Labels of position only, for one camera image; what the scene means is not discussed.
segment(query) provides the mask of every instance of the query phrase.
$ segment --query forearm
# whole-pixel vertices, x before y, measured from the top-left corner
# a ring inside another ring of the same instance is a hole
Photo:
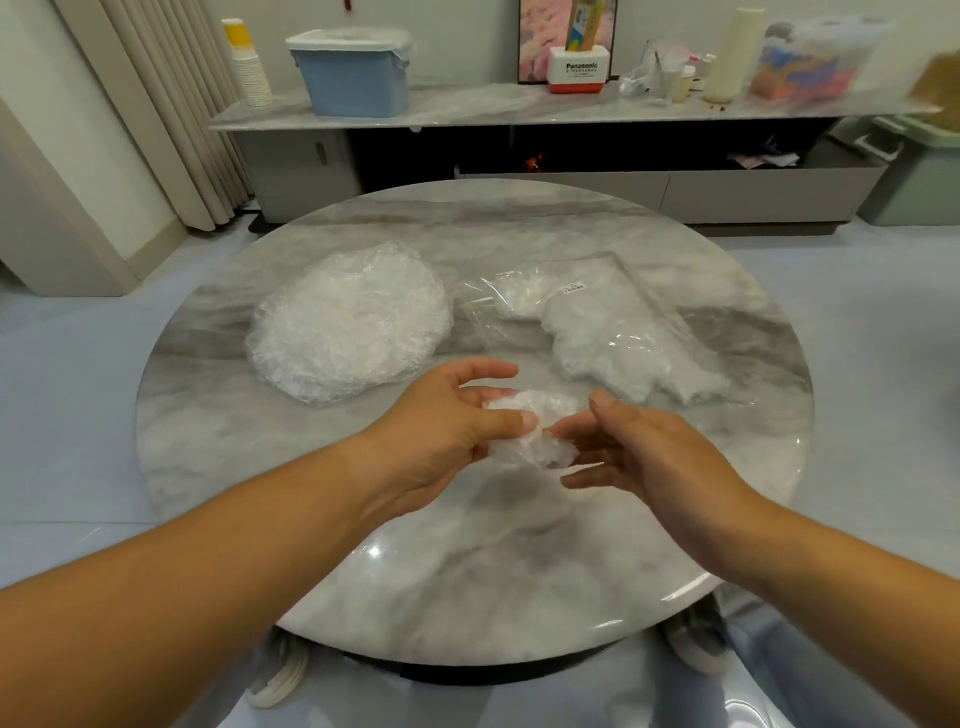
[[[796,514],[745,563],[743,586],[891,701],[923,725],[955,724],[960,582]]]
[[[0,592],[0,724],[168,725],[383,523],[349,447]]]

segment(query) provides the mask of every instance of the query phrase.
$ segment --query white curtain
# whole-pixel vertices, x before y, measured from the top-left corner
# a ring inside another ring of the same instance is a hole
[[[212,231],[252,196],[229,137],[207,122],[237,100],[199,0],[55,0],[183,223]]]

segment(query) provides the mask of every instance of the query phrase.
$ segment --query crumpled plastic wrap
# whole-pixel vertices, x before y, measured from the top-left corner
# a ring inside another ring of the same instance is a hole
[[[487,409],[520,409],[540,418],[537,429],[515,440],[490,443],[490,456],[511,465],[536,465],[540,468],[569,468],[577,456],[573,443],[558,440],[544,432],[564,417],[580,411],[577,400],[553,392],[527,390],[500,400],[487,402]]]
[[[278,389],[329,404],[416,376],[452,326],[436,272],[385,243],[331,255],[265,299],[247,353]]]
[[[730,391],[719,357],[614,254],[531,263],[459,290],[488,349],[521,345],[523,328],[504,321],[540,320],[567,377],[591,377],[634,404],[655,387],[684,404]]]

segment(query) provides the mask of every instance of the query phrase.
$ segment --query blue plastic box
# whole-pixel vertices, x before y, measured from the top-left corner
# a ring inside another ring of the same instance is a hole
[[[399,116],[410,105],[413,40],[403,31],[341,28],[287,38],[320,116]]]

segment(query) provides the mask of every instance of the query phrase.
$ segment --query hand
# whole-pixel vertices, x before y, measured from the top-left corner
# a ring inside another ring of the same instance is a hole
[[[386,518],[420,510],[460,470],[487,457],[491,440],[509,440],[537,427],[537,415],[512,409],[487,410],[484,403],[516,394],[498,387],[464,387],[474,379],[509,379],[516,364],[474,357],[451,361],[416,379],[393,407],[356,438]]]
[[[613,486],[637,495],[700,566],[735,581],[784,508],[761,496],[713,443],[678,414],[594,392],[590,409],[549,427],[580,451],[567,488]]]

